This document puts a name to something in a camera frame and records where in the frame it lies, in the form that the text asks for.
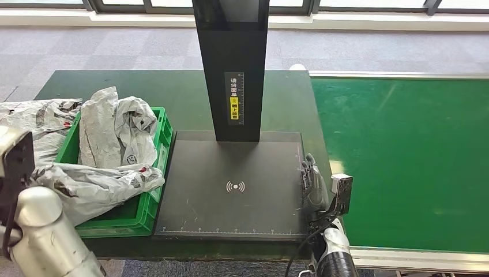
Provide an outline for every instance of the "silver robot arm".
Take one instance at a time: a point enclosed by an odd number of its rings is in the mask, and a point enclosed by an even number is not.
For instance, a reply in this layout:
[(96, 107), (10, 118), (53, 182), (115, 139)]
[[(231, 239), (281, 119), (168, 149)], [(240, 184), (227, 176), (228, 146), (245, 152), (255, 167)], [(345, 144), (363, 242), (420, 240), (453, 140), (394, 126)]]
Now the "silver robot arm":
[(25, 277), (104, 277), (106, 272), (63, 213), (58, 195), (28, 188), (32, 134), (0, 126), (2, 252)]
[(307, 272), (316, 273), (317, 277), (358, 277), (350, 255), (348, 238), (338, 220), (339, 216), (349, 211), (353, 177), (342, 173), (333, 174), (332, 189), (329, 191), (311, 154), (307, 154), (302, 166), (303, 203), (311, 232), (308, 239), (313, 263), (309, 270), (301, 274)]

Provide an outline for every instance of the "wireless symbol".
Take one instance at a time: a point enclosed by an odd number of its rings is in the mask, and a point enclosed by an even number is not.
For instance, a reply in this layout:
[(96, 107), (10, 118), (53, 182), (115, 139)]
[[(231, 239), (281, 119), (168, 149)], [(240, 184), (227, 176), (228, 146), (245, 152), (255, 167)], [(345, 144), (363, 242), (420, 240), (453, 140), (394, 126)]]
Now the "wireless symbol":
[(245, 191), (245, 183), (240, 182), (239, 184), (233, 184), (233, 183), (231, 183), (231, 181), (228, 181), (226, 184), (226, 190), (228, 191), (228, 193), (230, 193), (233, 189), (237, 189), (240, 192), (244, 192)]

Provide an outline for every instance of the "green plastic crate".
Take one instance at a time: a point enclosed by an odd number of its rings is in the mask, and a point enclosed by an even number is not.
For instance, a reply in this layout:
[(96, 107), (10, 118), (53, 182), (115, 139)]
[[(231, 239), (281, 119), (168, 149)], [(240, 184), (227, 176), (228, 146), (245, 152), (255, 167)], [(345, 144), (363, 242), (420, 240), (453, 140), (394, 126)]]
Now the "green plastic crate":
[[(151, 109), (158, 118), (158, 127), (154, 139), (158, 157), (153, 166), (160, 169), (164, 174), (173, 130), (164, 108), (152, 107)], [(80, 153), (80, 116), (80, 113), (78, 113), (55, 162), (78, 163), (78, 154)], [(151, 192), (141, 193), (125, 202), (124, 205), (115, 207), (103, 215), (78, 225), (76, 230), (82, 238), (151, 235), (160, 196), (161, 187)]]

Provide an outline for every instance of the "white plastic bag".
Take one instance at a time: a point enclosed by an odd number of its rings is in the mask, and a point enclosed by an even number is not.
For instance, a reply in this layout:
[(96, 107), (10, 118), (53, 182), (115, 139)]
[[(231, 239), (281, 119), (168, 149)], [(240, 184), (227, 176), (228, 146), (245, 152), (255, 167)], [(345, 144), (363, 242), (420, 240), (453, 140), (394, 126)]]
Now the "white plastic bag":
[(144, 100), (134, 96), (118, 100), (115, 87), (97, 91), (81, 107), (81, 164), (100, 169), (153, 164), (157, 124)]
[(153, 142), (157, 118), (151, 107), (141, 98), (134, 96), (119, 100), (115, 113), (115, 135), (126, 148), (122, 165), (147, 163), (156, 160)]
[(121, 146), (114, 132), (118, 98), (115, 87), (109, 87), (95, 92), (81, 106), (81, 164), (100, 169), (121, 166)]
[(36, 166), (51, 163), (80, 110), (81, 99), (0, 103), (0, 125), (32, 132)]
[(165, 181), (159, 169), (145, 164), (96, 169), (64, 163), (37, 169), (31, 180), (33, 185), (46, 186), (58, 194), (63, 211), (75, 226)]

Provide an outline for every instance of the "black cable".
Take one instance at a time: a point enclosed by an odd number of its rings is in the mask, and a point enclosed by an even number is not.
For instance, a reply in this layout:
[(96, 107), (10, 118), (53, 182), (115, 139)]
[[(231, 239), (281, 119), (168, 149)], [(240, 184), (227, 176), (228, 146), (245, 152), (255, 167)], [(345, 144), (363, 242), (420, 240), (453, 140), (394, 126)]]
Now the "black cable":
[[(311, 220), (310, 222), (318, 222), (320, 220), (324, 220), (324, 219), (331, 218), (331, 217), (332, 217), (331, 214), (325, 214), (325, 215), (320, 216), (314, 220)], [(329, 220), (328, 222), (333, 222), (333, 220), (336, 218), (336, 216), (333, 216), (332, 218), (333, 219)]]
[(297, 250), (294, 252), (294, 254), (292, 255), (291, 259), (289, 260), (289, 263), (287, 264), (287, 269), (285, 270), (285, 277), (288, 277), (289, 276), (290, 266), (292, 265), (292, 262), (294, 261), (295, 257), (300, 253), (300, 250), (302, 249), (302, 247), (304, 247), (304, 245), (306, 245), (306, 243), (313, 236), (319, 234), (321, 231), (323, 231), (326, 228), (328, 228), (331, 225), (331, 223), (332, 223), (332, 221), (328, 222), (326, 225), (324, 225), (324, 227), (318, 228), (316, 231), (314, 231), (312, 234), (310, 234), (306, 239), (304, 239), (302, 241), (302, 243), (299, 245), (299, 247), (297, 247)]
[(10, 242), (10, 234), (12, 233), (12, 228), (14, 227), (14, 217), (15, 217), (16, 209), (17, 209), (17, 198), (15, 199), (14, 203), (12, 203), (12, 205), (10, 206), (9, 217), (7, 219), (7, 224), (5, 225), (5, 234), (3, 235), (3, 242), (2, 242), (2, 254), (9, 261), (12, 261), (9, 253), (9, 242)]

